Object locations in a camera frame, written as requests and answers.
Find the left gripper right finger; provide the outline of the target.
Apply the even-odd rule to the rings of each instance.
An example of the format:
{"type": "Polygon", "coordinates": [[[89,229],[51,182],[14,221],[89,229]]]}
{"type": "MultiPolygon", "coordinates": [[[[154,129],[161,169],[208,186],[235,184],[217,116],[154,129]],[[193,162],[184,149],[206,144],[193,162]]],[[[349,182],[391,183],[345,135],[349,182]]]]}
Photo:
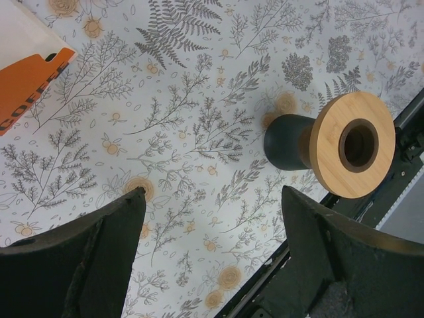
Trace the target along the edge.
{"type": "Polygon", "coordinates": [[[423,244],[377,231],[282,189],[290,317],[422,317],[423,244]]]}

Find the orange coffee filter box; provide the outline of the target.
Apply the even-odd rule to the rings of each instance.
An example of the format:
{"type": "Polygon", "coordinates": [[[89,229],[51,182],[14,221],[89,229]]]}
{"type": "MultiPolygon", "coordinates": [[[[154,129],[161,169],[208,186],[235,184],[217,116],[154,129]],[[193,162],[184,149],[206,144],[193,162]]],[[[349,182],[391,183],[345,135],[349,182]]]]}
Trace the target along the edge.
{"type": "Polygon", "coordinates": [[[77,56],[17,1],[1,2],[1,135],[5,135],[77,56]]]}

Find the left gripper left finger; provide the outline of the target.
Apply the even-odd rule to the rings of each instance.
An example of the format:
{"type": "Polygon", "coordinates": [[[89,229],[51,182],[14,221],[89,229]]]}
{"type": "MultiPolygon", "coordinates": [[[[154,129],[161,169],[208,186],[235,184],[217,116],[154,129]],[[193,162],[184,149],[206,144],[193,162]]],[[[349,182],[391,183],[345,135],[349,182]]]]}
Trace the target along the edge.
{"type": "Polygon", "coordinates": [[[146,213],[138,187],[1,249],[2,317],[120,317],[146,213]]]}

